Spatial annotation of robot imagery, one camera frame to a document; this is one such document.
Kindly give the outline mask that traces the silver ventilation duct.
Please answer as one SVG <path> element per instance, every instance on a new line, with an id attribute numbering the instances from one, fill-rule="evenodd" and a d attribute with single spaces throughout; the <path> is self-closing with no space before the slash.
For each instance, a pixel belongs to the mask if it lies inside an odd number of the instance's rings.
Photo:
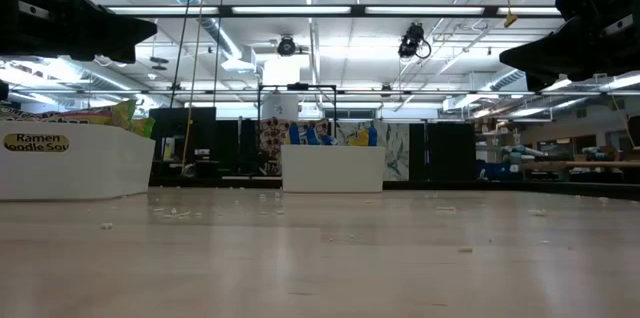
<path id="1" fill-rule="evenodd" d="M 175 1 L 189 7 L 199 7 L 203 3 L 203 0 Z M 223 57 L 221 67 L 225 71 L 241 74 L 256 73 L 258 71 L 255 63 L 255 54 L 248 47 L 241 47 L 236 44 L 221 27 L 217 19 L 201 17 L 197 18 L 196 21 L 217 45 L 219 49 L 218 55 Z"/>

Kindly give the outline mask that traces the blue crate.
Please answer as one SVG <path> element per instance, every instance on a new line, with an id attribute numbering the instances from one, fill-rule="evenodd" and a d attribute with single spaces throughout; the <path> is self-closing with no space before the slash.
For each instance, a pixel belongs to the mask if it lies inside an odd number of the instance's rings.
<path id="1" fill-rule="evenodd" d="M 476 161 L 477 179 L 481 181 L 515 182 L 522 180 L 522 173 L 511 170 L 509 163 Z"/>

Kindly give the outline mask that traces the black table frame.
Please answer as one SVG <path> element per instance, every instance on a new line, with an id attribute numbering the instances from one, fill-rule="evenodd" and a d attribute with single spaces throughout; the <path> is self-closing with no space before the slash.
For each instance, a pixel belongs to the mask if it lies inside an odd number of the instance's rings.
<path id="1" fill-rule="evenodd" d="M 151 187 L 188 188 L 281 188 L 280 180 L 222 179 L 202 180 L 186 178 L 150 178 Z M 462 191 L 522 191 L 547 194 L 580 195 L 585 197 L 605 197 L 640 202 L 640 185 L 574 182 L 427 182 L 427 181 L 384 181 L 384 190 L 462 190 Z"/>

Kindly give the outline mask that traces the white box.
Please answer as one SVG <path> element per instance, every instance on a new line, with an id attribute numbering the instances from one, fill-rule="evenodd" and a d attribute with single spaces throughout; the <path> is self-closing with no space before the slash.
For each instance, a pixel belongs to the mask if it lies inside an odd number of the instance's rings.
<path id="1" fill-rule="evenodd" d="M 261 104 L 263 119 L 297 120 L 299 117 L 299 99 L 292 94 L 273 94 Z"/>

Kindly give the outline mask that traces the white bin with ramen label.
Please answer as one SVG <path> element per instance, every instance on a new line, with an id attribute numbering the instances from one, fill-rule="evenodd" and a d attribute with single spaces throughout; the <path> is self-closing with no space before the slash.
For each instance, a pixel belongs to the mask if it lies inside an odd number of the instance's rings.
<path id="1" fill-rule="evenodd" d="M 0 121 L 0 201 L 144 193 L 154 147 L 153 140 L 114 126 Z"/>

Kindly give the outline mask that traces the thin black overhead rail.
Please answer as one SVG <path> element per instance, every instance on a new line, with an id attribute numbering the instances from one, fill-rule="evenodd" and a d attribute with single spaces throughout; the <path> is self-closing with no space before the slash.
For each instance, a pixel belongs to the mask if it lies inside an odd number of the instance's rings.
<path id="1" fill-rule="evenodd" d="M 41 95 L 257 95 L 259 92 L 280 92 L 282 94 L 335 94 L 335 95 L 354 95 L 354 96 L 380 96 L 383 95 L 401 95 L 401 96 L 459 96 L 459 95 L 498 95 L 498 96 L 640 96 L 640 90 L 593 90 L 593 91 L 477 91 L 477 90 L 338 90 L 338 89 L 308 89 L 308 90 L 286 90 L 286 87 L 267 87 L 261 90 L 61 90 L 61 89 L 19 89 L 11 90 L 9 93 L 15 94 L 41 94 Z"/>

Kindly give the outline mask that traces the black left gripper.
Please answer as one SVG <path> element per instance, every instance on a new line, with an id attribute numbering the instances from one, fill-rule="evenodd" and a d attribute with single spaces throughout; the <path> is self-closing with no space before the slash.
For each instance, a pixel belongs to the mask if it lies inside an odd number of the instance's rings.
<path id="1" fill-rule="evenodd" d="M 50 18 L 21 13 L 19 1 L 48 10 Z M 109 9 L 103 11 L 103 18 L 110 40 L 121 50 L 97 55 L 101 62 L 135 63 L 133 47 L 157 33 L 154 22 Z M 0 0 L 0 55 L 95 54 L 93 29 L 99 24 L 100 9 L 90 0 Z"/>

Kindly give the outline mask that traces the brown circle patterned panel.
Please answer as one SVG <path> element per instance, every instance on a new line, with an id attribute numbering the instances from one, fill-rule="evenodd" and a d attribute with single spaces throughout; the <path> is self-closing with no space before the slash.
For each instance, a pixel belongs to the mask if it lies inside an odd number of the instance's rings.
<path id="1" fill-rule="evenodd" d="M 308 145 L 305 137 L 309 126 L 325 126 L 331 133 L 331 123 L 327 119 L 313 121 L 279 120 L 271 118 L 259 123 L 259 170 L 267 176 L 281 175 L 281 148 L 289 143 L 289 126 L 295 122 L 299 126 L 300 145 Z"/>

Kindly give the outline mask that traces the black tube stand frame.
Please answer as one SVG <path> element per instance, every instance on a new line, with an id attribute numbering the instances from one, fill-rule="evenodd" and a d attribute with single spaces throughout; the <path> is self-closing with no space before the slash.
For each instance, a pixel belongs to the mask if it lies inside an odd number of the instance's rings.
<path id="1" fill-rule="evenodd" d="M 284 84 L 284 85 L 276 85 L 276 84 L 260 84 L 258 86 L 258 90 L 261 89 L 266 89 L 267 87 L 275 87 L 276 89 L 278 87 L 286 87 L 286 90 L 308 90 L 308 89 L 325 89 L 325 88 L 331 88 L 331 89 L 337 89 L 336 85 L 326 85 L 326 84 L 321 84 L 321 85 L 316 85 L 316 84 L 308 84 L 308 83 L 292 83 L 292 84 Z M 280 92 L 268 92 L 268 91 L 262 91 L 259 92 L 257 94 L 257 120 L 256 120 L 256 139 L 255 139 L 255 143 L 256 143 L 256 155 L 257 155 L 257 171 L 260 174 L 263 174 L 260 170 L 259 170 L 259 164 L 260 164 L 260 158 L 259 158 L 259 123 L 261 120 L 267 120 L 267 119 L 263 119 L 261 116 L 261 104 L 262 101 L 266 98 L 269 97 L 270 95 L 273 94 L 282 94 Z M 324 98 L 325 100 L 327 100 L 329 103 L 333 104 L 333 111 L 337 112 L 337 106 L 336 106 L 336 101 L 337 101 L 337 95 L 335 94 L 292 94 L 292 95 L 297 95 L 298 99 L 299 99 L 299 117 L 297 120 L 295 121 L 313 121 L 313 120 L 321 120 L 321 119 L 326 119 L 326 118 L 301 118 L 300 114 L 303 111 L 303 105 L 304 105 L 304 99 L 305 98 Z M 331 133 L 330 135 L 334 134 L 335 129 L 333 128 L 333 126 L 336 123 L 336 119 L 333 119 L 333 121 L 328 120 L 331 123 Z"/>

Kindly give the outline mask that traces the leaf patterned panel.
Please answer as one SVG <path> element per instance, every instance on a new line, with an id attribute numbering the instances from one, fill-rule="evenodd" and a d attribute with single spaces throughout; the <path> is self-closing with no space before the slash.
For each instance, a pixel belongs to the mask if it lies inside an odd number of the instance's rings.
<path id="1" fill-rule="evenodd" d="M 339 122 L 336 128 L 337 141 L 348 145 L 348 140 L 359 130 L 374 126 L 378 132 L 378 145 L 385 148 L 385 181 L 407 181 L 409 179 L 409 125 L 389 123 L 382 120 L 363 122 Z"/>

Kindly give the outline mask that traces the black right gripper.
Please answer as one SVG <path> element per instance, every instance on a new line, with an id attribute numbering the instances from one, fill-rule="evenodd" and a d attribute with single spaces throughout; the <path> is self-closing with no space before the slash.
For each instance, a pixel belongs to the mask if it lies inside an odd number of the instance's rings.
<path id="1" fill-rule="evenodd" d="M 501 63 L 533 74 L 527 89 L 541 91 L 564 74 L 570 80 L 640 69 L 640 0 L 557 0 L 565 23 L 549 35 L 499 55 Z M 634 34 L 602 37 L 601 31 L 629 14 Z"/>

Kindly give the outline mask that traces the wooden bench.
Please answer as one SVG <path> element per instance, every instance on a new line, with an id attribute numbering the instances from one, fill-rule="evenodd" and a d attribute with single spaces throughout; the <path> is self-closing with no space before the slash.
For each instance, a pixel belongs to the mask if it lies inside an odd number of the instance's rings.
<path id="1" fill-rule="evenodd" d="M 640 169 L 640 161 L 534 161 L 521 164 L 523 170 L 564 170 L 576 167 Z"/>

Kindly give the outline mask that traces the black panel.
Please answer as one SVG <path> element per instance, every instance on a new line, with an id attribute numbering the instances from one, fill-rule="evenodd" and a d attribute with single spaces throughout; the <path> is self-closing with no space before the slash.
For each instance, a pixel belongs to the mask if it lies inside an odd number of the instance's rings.
<path id="1" fill-rule="evenodd" d="M 476 179 L 474 127 L 461 122 L 409 125 L 409 181 Z"/>

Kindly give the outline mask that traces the overhead rig crossbar with lights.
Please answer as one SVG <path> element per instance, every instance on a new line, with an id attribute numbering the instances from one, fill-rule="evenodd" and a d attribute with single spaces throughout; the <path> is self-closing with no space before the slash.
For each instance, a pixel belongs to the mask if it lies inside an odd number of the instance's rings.
<path id="1" fill-rule="evenodd" d="M 204 5 L 187 7 L 164 6 L 108 6 L 112 12 L 139 18 L 178 17 L 414 17 L 414 18 L 506 18 L 509 12 L 519 18 L 560 18 L 560 12 L 552 6 L 507 6 L 499 5 L 268 5 L 232 6 Z"/>

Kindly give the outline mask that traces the round black ceiling fixture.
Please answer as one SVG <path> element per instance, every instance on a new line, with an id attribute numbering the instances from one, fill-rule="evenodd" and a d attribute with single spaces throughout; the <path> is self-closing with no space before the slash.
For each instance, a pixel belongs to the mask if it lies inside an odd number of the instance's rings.
<path id="1" fill-rule="evenodd" d="M 282 57 L 293 56 L 297 51 L 297 45 L 291 35 L 283 35 L 278 43 L 276 52 Z"/>

